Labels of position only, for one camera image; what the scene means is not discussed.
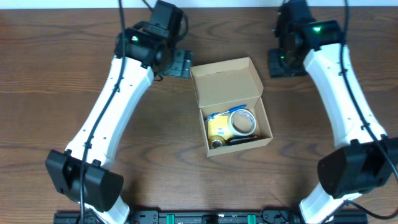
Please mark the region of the cardboard box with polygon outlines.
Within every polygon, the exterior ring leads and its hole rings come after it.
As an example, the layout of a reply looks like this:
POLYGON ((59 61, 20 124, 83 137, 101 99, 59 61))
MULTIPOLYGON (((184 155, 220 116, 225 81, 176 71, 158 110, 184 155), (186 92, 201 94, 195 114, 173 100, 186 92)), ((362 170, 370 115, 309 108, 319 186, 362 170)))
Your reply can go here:
POLYGON ((268 145, 272 131, 262 100, 263 84, 250 57, 226 60, 194 66, 190 69, 193 87, 200 114, 200 127, 208 157, 254 149, 268 145), (246 105, 256 118, 255 141, 210 149, 207 136, 207 121, 204 119, 216 112, 246 105))

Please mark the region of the yellow clear tape roll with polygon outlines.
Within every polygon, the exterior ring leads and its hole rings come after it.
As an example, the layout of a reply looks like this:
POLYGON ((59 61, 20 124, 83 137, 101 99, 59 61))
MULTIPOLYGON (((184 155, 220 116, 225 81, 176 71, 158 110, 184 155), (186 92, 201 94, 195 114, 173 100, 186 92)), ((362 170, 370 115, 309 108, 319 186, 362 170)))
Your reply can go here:
POLYGON ((208 145, 210 149, 216 149, 226 146, 227 143, 222 136, 212 136, 208 139, 208 145))

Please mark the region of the white masking tape roll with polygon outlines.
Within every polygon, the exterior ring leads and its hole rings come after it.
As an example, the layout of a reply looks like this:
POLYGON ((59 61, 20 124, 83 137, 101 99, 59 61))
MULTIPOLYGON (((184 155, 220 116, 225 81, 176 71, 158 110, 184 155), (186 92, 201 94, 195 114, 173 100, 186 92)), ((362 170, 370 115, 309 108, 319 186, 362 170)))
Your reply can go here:
POLYGON ((233 136, 248 136, 256 130, 257 121, 249 110, 239 109, 229 115, 228 127, 233 136))

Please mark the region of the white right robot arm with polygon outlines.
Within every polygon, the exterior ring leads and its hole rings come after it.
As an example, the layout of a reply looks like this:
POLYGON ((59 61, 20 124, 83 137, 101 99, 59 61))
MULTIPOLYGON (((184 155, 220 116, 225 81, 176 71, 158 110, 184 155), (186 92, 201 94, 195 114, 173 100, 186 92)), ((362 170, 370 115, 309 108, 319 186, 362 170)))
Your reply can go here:
POLYGON ((397 174, 397 139, 374 116, 354 73, 346 43, 348 28, 318 21, 305 0, 284 1, 268 53, 272 78, 308 75, 333 131, 335 150, 318 162, 319 182, 289 215, 289 223, 366 223, 371 212, 356 199, 397 174))

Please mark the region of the blue white marker pen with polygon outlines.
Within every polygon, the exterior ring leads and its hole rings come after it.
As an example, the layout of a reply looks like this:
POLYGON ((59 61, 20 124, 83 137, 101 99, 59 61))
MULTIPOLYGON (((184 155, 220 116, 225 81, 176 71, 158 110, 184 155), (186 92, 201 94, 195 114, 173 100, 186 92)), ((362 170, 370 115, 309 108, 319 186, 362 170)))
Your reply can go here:
POLYGON ((227 145, 233 146, 238 144, 243 144, 251 141, 255 141, 257 136, 255 135, 248 135, 248 136, 234 136, 226 141, 227 145))

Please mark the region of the blue ballpoint pen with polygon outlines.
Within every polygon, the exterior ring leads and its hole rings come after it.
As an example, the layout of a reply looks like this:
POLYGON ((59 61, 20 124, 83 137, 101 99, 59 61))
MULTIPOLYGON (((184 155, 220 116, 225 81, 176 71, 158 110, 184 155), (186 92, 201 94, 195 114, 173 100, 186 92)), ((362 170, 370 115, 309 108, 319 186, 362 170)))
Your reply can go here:
POLYGON ((232 107, 232 108, 230 108, 230 109, 228 109, 226 111, 212 113, 212 114, 208 115, 204 119, 204 121, 208 121, 208 120, 214 119, 217 116, 221 116, 221 115, 224 115, 224 114, 235 112, 235 111, 240 110, 240 109, 244 109, 245 107, 246 107, 246 105, 239 105, 239 106, 232 107))

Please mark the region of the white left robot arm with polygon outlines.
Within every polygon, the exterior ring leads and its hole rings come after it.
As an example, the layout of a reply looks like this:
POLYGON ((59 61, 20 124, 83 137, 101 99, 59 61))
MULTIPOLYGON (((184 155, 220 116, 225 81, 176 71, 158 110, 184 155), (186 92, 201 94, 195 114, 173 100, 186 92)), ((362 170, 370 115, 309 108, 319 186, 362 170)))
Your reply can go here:
POLYGON ((177 44, 188 33, 188 17, 171 3, 157 1, 148 21, 122 26, 109 75, 96 103, 63 152, 49 152, 45 166, 58 193, 80 205, 57 212, 55 223, 129 223, 124 179, 112 172, 123 132, 146 90, 164 76, 188 78, 191 51, 177 44))

